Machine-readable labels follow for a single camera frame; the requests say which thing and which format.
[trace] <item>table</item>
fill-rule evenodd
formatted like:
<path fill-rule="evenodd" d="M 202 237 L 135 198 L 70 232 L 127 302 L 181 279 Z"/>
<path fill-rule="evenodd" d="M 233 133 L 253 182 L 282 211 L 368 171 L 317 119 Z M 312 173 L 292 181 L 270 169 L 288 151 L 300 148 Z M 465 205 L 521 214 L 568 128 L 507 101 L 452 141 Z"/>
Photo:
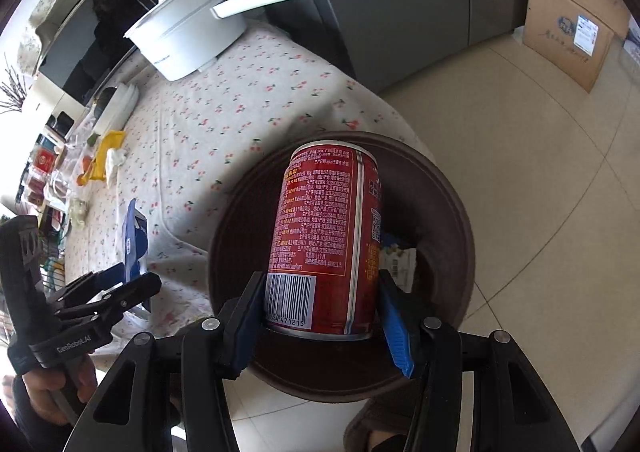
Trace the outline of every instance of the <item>table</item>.
<path fill-rule="evenodd" d="M 149 320 L 126 313 L 114 327 L 98 366 L 109 366 L 139 331 L 167 336 L 211 314 L 207 249 L 230 191 L 263 155 L 313 133 L 356 129 L 432 158 L 391 106 L 264 23 L 251 23 L 203 73 L 169 82 L 132 57 L 112 80 L 140 89 L 125 127 L 127 161 L 112 189 L 93 185 L 85 226 L 67 236 L 66 279 L 122 260 L 124 214 L 136 198 L 148 220 L 149 269 L 162 289 Z"/>

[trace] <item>metal bolt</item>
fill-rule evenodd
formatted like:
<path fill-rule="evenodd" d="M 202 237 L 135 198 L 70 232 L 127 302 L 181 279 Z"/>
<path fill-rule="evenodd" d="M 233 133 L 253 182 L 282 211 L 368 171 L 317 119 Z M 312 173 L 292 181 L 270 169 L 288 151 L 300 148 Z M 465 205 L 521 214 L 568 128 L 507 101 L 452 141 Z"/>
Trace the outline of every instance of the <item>metal bolt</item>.
<path fill-rule="evenodd" d="M 151 340 L 151 335 L 149 333 L 138 333 L 133 337 L 133 343 L 136 346 L 143 346 L 149 342 L 149 340 Z"/>
<path fill-rule="evenodd" d="M 442 322 L 438 317 L 427 317 L 422 321 L 422 325 L 427 329 L 439 329 L 442 326 Z"/>
<path fill-rule="evenodd" d="M 500 344 L 506 344 L 509 340 L 511 340 L 511 335 L 502 329 L 498 329 L 498 331 L 494 332 L 494 338 Z"/>
<path fill-rule="evenodd" d="M 214 329 L 218 329 L 220 327 L 220 320 L 217 318 L 207 318 L 202 321 L 202 329 L 204 331 L 213 331 Z"/>

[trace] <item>brown trash bin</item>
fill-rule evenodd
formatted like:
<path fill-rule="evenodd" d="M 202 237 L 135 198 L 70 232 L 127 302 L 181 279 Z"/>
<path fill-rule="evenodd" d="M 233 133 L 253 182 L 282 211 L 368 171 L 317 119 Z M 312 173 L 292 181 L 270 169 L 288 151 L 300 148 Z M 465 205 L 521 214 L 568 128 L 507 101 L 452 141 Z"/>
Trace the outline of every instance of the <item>brown trash bin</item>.
<path fill-rule="evenodd" d="M 322 133 L 266 156 L 238 182 L 209 253 L 214 313 L 239 297 L 253 272 L 266 270 L 282 176 L 293 151 L 313 140 L 356 143 L 378 161 L 382 229 L 417 248 L 412 293 L 457 327 L 474 283 L 471 225 L 460 198 L 425 156 L 396 140 L 359 131 Z M 382 327 L 369 340 L 322 342 L 263 330 L 249 369 L 293 396 L 353 402 L 404 384 Z"/>

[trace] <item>tile floor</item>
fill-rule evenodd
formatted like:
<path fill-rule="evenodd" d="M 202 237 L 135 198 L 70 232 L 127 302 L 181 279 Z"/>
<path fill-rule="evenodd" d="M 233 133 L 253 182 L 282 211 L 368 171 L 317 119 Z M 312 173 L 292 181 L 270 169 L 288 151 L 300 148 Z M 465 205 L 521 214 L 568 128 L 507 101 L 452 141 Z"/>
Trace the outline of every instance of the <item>tile floor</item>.
<path fill-rule="evenodd" d="M 614 41 L 588 94 L 515 37 L 383 98 L 468 210 L 478 265 L 462 330 L 510 332 L 581 442 L 640 378 L 640 70 Z M 242 452 L 341 451 L 364 403 L 305 402 L 246 371 L 225 388 Z M 471 413 L 466 396 L 460 451 Z"/>

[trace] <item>saucepan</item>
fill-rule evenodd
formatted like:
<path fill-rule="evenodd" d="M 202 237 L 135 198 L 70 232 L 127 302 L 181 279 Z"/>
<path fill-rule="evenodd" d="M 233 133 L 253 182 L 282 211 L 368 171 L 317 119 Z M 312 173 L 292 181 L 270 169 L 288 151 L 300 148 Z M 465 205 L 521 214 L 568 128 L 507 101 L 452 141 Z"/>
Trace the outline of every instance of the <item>saucepan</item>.
<path fill-rule="evenodd" d="M 286 0 L 158 0 L 125 33 L 164 75 L 204 71 L 247 28 L 241 12 Z"/>

